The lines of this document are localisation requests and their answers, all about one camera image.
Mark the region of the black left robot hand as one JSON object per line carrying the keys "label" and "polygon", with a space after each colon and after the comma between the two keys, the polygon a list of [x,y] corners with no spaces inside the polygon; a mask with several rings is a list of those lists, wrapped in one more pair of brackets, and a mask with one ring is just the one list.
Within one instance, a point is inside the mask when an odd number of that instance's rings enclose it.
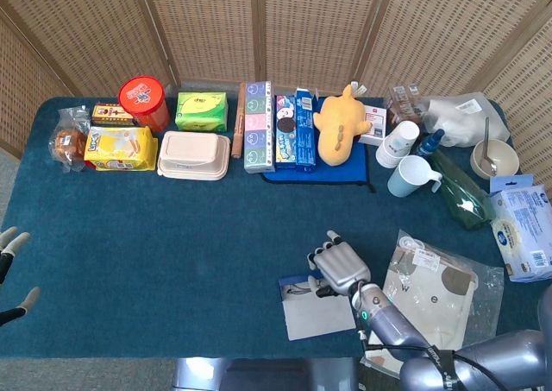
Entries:
{"label": "black left robot hand", "polygon": [[[0,287],[5,282],[16,254],[27,243],[29,238],[30,234],[28,232],[19,233],[15,226],[0,232]],[[33,309],[40,296],[41,289],[33,287],[20,305],[0,312],[0,327],[24,317]]]}

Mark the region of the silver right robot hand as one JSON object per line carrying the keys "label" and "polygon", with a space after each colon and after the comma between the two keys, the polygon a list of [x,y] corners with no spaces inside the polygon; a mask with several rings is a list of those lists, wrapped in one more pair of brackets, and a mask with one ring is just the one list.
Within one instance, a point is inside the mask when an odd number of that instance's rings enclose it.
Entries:
{"label": "silver right robot hand", "polygon": [[351,298],[371,280],[371,272],[338,233],[328,230],[327,236],[327,242],[307,255],[310,269],[319,270],[326,285],[316,287],[316,282],[310,279],[310,287],[314,288],[314,293],[319,298],[337,295]]}

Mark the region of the black wire-frame eyeglasses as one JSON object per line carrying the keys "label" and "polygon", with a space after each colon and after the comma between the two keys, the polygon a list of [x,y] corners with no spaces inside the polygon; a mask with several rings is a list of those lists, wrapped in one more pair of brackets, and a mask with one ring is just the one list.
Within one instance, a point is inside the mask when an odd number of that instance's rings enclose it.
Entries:
{"label": "black wire-frame eyeglasses", "polygon": [[314,283],[303,281],[284,285],[283,293],[286,295],[305,295],[315,293],[318,289],[326,286],[327,283],[324,281],[315,281]]}

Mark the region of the blue glasses box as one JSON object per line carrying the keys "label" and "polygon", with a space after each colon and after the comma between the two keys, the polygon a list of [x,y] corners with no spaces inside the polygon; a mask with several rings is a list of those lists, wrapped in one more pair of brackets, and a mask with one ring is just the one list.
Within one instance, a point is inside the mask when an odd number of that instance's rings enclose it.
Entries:
{"label": "blue glasses box", "polygon": [[305,295],[286,295],[283,293],[284,285],[309,281],[310,279],[326,282],[319,271],[279,279],[279,290],[288,339],[296,341],[353,330],[355,321],[347,297],[337,295],[319,298],[314,293]]}

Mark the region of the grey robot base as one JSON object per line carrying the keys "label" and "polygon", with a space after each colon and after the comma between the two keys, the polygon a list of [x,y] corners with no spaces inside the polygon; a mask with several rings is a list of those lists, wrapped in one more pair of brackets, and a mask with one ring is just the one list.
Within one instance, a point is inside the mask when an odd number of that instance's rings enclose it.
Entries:
{"label": "grey robot base", "polygon": [[172,391],[361,391],[358,361],[343,358],[176,360]]}

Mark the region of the blue cloth mat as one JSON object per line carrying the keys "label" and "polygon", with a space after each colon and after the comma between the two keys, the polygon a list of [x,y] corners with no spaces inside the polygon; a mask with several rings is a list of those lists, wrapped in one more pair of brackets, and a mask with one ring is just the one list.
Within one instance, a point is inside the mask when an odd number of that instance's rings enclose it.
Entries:
{"label": "blue cloth mat", "polygon": [[[317,147],[319,133],[314,127],[315,144]],[[348,160],[337,167],[330,167],[324,163],[316,151],[316,166],[313,171],[307,173],[297,170],[297,166],[283,168],[275,163],[273,172],[262,174],[263,180],[270,183],[281,184],[358,184],[369,183],[367,149],[362,143],[355,143]]]}

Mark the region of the cream tote in clear bag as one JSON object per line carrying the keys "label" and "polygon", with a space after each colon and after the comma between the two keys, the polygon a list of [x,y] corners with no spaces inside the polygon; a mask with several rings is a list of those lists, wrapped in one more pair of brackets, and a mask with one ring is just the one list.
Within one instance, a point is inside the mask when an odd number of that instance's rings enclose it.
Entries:
{"label": "cream tote in clear bag", "polygon": [[382,291],[430,344],[459,350],[496,336],[504,274],[400,230]]}

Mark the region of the light blue mug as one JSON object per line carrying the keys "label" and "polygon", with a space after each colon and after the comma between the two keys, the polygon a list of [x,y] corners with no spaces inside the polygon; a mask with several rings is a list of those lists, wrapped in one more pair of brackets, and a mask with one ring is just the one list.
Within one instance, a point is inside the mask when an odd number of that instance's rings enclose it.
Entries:
{"label": "light blue mug", "polygon": [[433,182],[431,191],[436,192],[442,184],[442,174],[433,170],[423,157],[408,155],[393,171],[387,189],[393,196],[404,198],[430,181]]}

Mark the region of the bread in clear bag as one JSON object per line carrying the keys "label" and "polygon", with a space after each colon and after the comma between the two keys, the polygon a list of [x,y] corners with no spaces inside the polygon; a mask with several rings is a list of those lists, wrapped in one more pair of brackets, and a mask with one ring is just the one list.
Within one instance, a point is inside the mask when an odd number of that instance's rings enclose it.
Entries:
{"label": "bread in clear bag", "polygon": [[65,173],[85,168],[85,144],[91,127],[91,115],[85,105],[58,110],[59,121],[48,142],[52,159],[60,162]]}

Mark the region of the blue yellow cookie box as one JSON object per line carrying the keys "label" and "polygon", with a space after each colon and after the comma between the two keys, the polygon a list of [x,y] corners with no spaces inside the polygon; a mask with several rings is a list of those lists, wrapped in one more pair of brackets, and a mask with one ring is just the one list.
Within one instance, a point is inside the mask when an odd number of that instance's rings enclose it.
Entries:
{"label": "blue yellow cookie box", "polygon": [[275,97],[275,163],[283,168],[296,165],[296,117],[293,96]]}

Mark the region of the stack of paper cups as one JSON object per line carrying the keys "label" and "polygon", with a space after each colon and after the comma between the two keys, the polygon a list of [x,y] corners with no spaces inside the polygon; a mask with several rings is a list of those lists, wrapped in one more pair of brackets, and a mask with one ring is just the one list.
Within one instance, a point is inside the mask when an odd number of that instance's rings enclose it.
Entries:
{"label": "stack of paper cups", "polygon": [[412,121],[403,121],[378,146],[376,161],[384,168],[395,168],[410,152],[420,134]]}

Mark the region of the green bottle with blue cap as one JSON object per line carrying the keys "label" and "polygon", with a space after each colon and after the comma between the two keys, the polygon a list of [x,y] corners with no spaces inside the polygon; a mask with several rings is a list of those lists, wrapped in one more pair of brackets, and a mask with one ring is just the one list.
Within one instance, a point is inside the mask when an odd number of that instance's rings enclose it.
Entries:
{"label": "green bottle with blue cap", "polygon": [[490,196],[439,149],[443,137],[443,129],[423,133],[412,154],[442,176],[439,188],[434,185],[432,191],[441,195],[451,216],[466,230],[477,230],[495,218]]}

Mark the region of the yellow biscuit package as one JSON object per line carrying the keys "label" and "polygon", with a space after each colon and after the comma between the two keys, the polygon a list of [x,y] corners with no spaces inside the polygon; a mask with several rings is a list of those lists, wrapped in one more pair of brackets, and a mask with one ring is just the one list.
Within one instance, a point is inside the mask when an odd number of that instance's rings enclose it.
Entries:
{"label": "yellow biscuit package", "polygon": [[149,127],[91,127],[84,159],[97,171],[153,171],[157,150]]}

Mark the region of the yellow plush toy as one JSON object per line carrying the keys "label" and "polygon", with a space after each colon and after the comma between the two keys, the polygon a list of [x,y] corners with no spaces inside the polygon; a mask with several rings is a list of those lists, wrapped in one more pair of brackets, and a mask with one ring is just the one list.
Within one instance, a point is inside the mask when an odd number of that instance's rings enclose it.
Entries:
{"label": "yellow plush toy", "polygon": [[354,139],[372,128],[364,104],[357,99],[358,90],[356,82],[349,83],[340,96],[326,97],[321,109],[313,113],[313,123],[319,133],[317,152],[330,167],[345,163]]}

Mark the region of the small white box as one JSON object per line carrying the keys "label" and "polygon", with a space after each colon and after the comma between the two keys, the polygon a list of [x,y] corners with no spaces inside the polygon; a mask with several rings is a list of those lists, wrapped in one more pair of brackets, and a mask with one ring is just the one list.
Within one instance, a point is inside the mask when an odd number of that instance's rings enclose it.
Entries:
{"label": "small white box", "polygon": [[359,137],[359,142],[378,147],[386,137],[386,109],[364,105],[365,118],[371,129]]}

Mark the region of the small red yellow box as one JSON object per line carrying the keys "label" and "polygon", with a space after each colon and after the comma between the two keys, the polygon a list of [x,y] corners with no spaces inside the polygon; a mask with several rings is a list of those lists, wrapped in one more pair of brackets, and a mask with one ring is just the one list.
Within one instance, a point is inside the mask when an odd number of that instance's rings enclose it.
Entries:
{"label": "small red yellow box", "polygon": [[123,126],[134,127],[137,125],[134,117],[126,112],[118,104],[97,103],[91,114],[91,123],[97,126]]}

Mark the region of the teal felt table cover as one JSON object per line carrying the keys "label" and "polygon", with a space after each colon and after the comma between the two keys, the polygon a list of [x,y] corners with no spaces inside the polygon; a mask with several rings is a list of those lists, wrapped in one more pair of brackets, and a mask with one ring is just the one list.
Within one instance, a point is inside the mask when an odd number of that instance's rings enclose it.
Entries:
{"label": "teal felt table cover", "polygon": [[217,181],[155,172],[64,173],[48,140],[59,110],[36,112],[3,225],[27,231],[0,308],[39,287],[37,305],[0,327],[0,359],[18,357],[342,357],[351,331],[290,341],[279,280],[308,270],[328,230],[381,283],[398,232],[487,266],[503,261],[489,226],[465,230],[438,194],[399,199],[368,162],[365,185],[273,184],[239,160]]}

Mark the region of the pastel tissue multipack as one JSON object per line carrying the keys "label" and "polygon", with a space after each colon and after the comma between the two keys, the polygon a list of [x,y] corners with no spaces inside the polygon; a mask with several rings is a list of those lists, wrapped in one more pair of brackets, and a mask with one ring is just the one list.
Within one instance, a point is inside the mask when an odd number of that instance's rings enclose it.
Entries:
{"label": "pastel tissue multipack", "polygon": [[244,169],[247,173],[273,172],[274,119],[270,81],[246,83]]}

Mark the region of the clear plastic container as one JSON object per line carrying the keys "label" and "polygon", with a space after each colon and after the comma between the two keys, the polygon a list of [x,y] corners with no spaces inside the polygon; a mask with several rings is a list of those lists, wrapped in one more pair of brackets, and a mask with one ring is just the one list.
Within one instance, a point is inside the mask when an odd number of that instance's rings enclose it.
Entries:
{"label": "clear plastic container", "polygon": [[384,104],[386,106],[387,122],[393,127],[403,121],[420,124],[428,109],[428,105],[423,102],[416,83],[389,86]]}

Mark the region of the wooden rolling pin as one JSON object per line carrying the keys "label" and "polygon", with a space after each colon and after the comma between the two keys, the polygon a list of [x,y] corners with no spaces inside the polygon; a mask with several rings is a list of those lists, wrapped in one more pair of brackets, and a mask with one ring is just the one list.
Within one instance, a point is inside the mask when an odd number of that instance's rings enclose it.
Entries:
{"label": "wooden rolling pin", "polygon": [[246,100],[246,83],[241,82],[238,91],[235,128],[232,141],[231,156],[235,159],[242,157],[243,137],[245,128],[245,100]]}

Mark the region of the blue white wipes package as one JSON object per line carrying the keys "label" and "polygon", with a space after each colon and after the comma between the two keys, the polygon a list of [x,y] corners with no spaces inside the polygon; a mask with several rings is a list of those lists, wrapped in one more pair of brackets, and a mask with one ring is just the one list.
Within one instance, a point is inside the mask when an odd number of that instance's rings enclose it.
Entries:
{"label": "blue white wipes package", "polygon": [[552,202],[531,174],[492,177],[492,233],[513,282],[552,279]]}

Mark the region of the beige plastic lunch box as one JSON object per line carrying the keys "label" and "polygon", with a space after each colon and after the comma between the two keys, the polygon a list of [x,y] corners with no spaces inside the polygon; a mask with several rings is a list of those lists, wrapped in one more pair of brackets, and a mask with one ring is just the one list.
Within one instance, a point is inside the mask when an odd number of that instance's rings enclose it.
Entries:
{"label": "beige plastic lunch box", "polygon": [[168,131],[157,161],[157,174],[180,180],[220,180],[229,166],[230,139],[215,133]]}

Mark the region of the white plastic bag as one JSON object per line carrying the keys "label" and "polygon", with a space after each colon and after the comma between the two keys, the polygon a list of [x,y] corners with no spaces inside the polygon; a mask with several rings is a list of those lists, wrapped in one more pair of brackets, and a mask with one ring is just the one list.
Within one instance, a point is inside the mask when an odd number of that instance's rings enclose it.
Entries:
{"label": "white plastic bag", "polygon": [[482,92],[457,96],[427,96],[421,99],[423,126],[428,133],[444,131],[444,147],[469,148],[484,139],[486,120],[489,137],[507,142],[510,131],[499,111]]}

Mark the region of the metal spoon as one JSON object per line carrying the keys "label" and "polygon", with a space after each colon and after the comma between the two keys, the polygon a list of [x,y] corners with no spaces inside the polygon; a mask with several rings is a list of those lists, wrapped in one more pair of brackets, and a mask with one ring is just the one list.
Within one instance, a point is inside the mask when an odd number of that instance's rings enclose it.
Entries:
{"label": "metal spoon", "polygon": [[495,176],[497,174],[497,166],[495,162],[489,156],[489,132],[490,132],[490,118],[486,117],[485,120],[485,133],[481,150],[480,168],[483,168],[483,164],[486,164],[489,168],[489,174]]}

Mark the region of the orange tub with red lid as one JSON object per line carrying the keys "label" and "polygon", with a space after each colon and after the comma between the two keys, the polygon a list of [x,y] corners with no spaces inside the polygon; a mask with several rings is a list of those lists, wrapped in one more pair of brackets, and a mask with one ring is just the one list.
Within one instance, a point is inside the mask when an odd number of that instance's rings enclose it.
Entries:
{"label": "orange tub with red lid", "polygon": [[142,127],[163,132],[170,123],[163,85],[152,76],[137,76],[128,80],[118,92],[118,103]]}

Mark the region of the beige bowl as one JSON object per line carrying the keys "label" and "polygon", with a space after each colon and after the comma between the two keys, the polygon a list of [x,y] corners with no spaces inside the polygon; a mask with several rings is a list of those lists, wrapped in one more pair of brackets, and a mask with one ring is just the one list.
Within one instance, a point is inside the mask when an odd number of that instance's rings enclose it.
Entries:
{"label": "beige bowl", "polygon": [[488,157],[496,166],[495,173],[489,167],[487,161],[483,161],[484,142],[478,142],[470,156],[470,166],[472,170],[484,180],[489,180],[493,176],[511,176],[518,172],[518,155],[506,142],[490,139],[488,141]]}

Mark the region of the green tissue pack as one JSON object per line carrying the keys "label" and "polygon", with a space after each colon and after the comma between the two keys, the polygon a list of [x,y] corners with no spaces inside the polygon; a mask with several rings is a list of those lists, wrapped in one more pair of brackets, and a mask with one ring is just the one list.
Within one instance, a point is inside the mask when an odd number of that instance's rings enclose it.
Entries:
{"label": "green tissue pack", "polygon": [[182,131],[226,132],[228,128],[227,93],[180,92],[175,123]]}

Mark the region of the woven folding screen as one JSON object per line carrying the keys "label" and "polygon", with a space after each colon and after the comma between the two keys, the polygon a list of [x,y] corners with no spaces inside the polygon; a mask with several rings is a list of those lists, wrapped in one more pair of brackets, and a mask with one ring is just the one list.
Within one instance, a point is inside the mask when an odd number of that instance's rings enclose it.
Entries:
{"label": "woven folding screen", "polygon": [[22,155],[47,99],[112,97],[142,74],[481,91],[552,192],[552,0],[0,0],[0,150]]}

